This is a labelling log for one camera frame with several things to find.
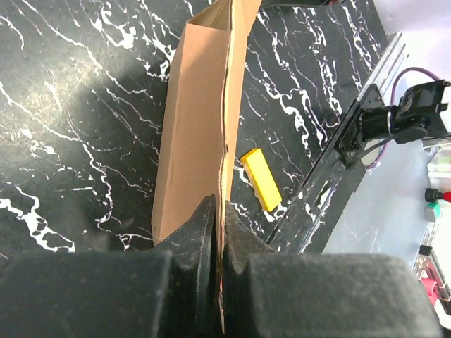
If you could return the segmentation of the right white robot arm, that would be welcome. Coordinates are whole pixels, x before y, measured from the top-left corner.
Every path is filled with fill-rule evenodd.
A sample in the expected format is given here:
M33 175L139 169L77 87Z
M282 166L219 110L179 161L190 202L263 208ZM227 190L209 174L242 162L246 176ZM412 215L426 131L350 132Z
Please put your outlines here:
M274 39L283 43L281 67L293 81L291 88L277 86L273 93L295 116L297 150L316 163L351 116L351 103L374 74L388 40L372 1L264 1L262 9L275 21ZM345 147L353 150L372 139L404 144L445 135L440 104L419 103L418 94L415 87L398 104L360 110Z

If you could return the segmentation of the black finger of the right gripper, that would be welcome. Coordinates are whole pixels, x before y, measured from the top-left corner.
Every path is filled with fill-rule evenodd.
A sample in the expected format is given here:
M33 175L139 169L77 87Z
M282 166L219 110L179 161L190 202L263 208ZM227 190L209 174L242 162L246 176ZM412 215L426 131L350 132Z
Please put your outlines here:
M262 7L321 7L342 5L345 0L263 0Z

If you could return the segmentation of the cardboard box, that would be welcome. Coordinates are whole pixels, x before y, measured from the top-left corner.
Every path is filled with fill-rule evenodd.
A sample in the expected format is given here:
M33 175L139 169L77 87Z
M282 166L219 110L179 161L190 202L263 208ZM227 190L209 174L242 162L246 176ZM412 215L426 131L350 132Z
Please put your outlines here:
M173 254L170 337L210 335L219 314L226 205L247 40L259 1L215 1L185 23L171 61L152 207L154 246Z

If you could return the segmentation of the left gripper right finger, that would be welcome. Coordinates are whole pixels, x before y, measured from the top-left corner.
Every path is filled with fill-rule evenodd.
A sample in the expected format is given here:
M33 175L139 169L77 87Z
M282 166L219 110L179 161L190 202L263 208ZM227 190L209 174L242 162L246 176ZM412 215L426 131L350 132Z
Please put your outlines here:
M278 253L225 208L227 337L441 337L424 288L398 258Z

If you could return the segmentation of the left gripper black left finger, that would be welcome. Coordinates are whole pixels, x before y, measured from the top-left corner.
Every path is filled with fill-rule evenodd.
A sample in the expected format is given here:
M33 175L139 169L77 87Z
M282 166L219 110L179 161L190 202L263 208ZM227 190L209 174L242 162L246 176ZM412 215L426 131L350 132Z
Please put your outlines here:
M149 251L1 265L2 337L212 337L215 198Z

